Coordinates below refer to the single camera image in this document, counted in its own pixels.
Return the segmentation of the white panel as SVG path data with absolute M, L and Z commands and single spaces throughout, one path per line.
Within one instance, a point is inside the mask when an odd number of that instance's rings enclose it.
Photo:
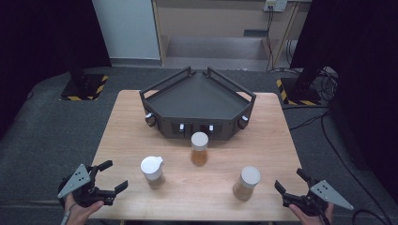
M 152 0 L 92 1 L 111 59 L 161 59 Z

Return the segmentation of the wooden cabinet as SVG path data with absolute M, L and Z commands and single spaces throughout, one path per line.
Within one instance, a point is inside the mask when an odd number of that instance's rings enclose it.
M 286 44 L 299 38 L 311 2 L 152 0 L 161 63 L 167 68 L 270 70 L 285 67 Z

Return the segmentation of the person's right hand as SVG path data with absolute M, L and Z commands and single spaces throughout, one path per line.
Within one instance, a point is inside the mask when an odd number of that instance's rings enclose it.
M 299 219 L 302 225 L 325 225 L 321 217 L 309 217 L 304 214 L 296 205 L 290 204 L 288 208 L 293 212 L 293 214 Z M 332 223 L 334 204 L 329 203 L 328 208 L 325 211 L 325 216 L 329 223 Z

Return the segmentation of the spice jar with spout lid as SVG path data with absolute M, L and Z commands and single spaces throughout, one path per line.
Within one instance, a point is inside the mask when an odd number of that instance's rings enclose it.
M 162 166 L 162 157 L 150 156 L 144 158 L 141 162 L 141 171 L 147 183 L 153 189 L 160 188 L 165 182 Z

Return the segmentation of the white power strip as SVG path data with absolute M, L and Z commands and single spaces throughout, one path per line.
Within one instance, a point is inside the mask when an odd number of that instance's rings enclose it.
M 264 11 L 284 12 L 288 0 L 266 0 Z

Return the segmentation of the person's left hand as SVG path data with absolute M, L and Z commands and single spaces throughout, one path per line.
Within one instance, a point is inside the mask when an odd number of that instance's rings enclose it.
M 85 225 L 89 217 L 99 211 L 103 205 L 103 201 L 98 201 L 88 207 L 82 207 L 74 201 L 70 193 L 65 199 L 65 214 L 68 216 L 65 225 Z

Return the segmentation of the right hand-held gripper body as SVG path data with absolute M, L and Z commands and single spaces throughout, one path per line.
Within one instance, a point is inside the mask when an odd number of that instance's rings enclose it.
M 309 186 L 306 195 L 297 196 L 287 193 L 283 189 L 283 206 L 290 204 L 297 206 L 306 216 L 321 216 L 329 207 L 329 203 L 341 206 L 347 210 L 353 210 L 354 206 L 346 200 L 334 187 L 326 180 L 317 182 Z

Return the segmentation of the tan spice jar white lid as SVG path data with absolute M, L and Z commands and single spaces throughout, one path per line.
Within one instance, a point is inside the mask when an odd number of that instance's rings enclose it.
M 253 195 L 254 188 L 261 179 L 261 173 L 253 166 L 244 167 L 233 185 L 233 193 L 240 201 L 246 202 Z

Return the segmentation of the orange spice jar white lid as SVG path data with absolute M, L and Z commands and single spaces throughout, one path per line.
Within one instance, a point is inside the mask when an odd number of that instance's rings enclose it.
M 191 162 L 196 166 L 207 163 L 208 136 L 204 132 L 195 132 L 191 136 Z

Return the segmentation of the black curtain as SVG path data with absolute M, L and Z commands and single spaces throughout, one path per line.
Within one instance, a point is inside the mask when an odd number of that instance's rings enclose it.
M 352 159 L 398 202 L 398 0 L 312 0 L 292 66 L 338 74 L 332 112 Z
M 0 0 L 0 138 L 37 83 L 110 65 L 92 0 Z

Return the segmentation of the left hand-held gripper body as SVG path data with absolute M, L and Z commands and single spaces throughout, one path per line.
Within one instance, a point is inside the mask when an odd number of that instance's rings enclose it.
M 57 198 L 65 205 L 66 197 L 71 193 L 74 201 L 82 207 L 88 207 L 98 201 L 112 205 L 115 199 L 114 190 L 100 190 L 96 185 L 97 166 L 81 164 L 69 176 L 64 178 L 59 186 Z

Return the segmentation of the striped black stand base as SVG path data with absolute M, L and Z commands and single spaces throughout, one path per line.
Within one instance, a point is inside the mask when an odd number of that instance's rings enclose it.
M 280 78 L 276 83 L 284 104 L 321 104 L 321 97 L 319 96 L 315 87 L 308 82 L 299 83 L 298 78 Z
M 106 84 L 108 77 L 104 74 L 84 74 L 72 76 L 61 93 L 61 100 L 96 100 Z

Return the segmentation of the black corner rack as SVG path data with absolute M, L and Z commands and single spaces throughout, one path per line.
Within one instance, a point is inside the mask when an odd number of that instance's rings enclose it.
M 185 67 L 139 92 L 145 121 L 170 139 L 204 132 L 226 141 L 248 126 L 256 94 L 210 67 Z

